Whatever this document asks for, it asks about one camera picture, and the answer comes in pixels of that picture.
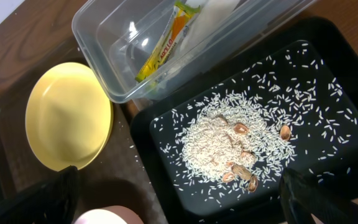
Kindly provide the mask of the green orange snack wrapper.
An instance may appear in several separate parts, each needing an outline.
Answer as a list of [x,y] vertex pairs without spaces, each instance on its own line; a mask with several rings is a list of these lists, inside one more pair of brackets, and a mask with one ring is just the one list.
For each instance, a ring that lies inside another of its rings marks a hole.
[[160,36],[150,57],[146,60],[135,77],[137,82],[142,82],[166,63],[177,43],[184,38],[185,32],[200,12],[200,4],[192,6],[191,4],[186,4],[181,1],[174,3],[172,15],[168,20],[163,34]]

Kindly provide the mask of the rice and nut shells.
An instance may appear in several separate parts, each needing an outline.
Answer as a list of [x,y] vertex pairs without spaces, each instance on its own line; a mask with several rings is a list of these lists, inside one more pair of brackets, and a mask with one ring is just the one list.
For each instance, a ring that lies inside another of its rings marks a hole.
[[358,149],[358,111],[323,58],[299,40],[154,118],[150,133],[181,198],[213,203],[277,186],[285,168]]

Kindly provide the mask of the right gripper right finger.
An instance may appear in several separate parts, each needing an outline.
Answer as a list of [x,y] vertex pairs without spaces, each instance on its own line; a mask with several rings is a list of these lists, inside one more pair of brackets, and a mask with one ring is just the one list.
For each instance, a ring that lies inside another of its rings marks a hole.
[[294,169],[284,169],[279,183],[280,203],[287,223],[358,223],[358,205],[318,187]]

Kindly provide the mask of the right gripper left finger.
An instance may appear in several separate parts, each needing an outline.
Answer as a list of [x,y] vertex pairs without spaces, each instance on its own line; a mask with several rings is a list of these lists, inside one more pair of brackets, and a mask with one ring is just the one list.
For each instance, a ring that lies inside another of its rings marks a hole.
[[0,223],[71,223],[80,194],[75,166],[0,202]]

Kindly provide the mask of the white paper napkin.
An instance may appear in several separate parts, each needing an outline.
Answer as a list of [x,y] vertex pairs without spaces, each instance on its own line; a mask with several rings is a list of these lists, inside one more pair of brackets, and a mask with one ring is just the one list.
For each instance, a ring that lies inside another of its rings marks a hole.
[[187,1],[186,4],[191,7],[200,6],[201,11],[191,24],[178,51],[190,49],[205,40],[239,3],[240,0]]

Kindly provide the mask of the white pink bowl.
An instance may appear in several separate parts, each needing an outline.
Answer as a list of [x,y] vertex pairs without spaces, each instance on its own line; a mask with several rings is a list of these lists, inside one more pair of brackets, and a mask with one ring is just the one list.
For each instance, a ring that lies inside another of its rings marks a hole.
[[80,215],[74,224],[144,224],[131,209],[115,205],[89,210]]

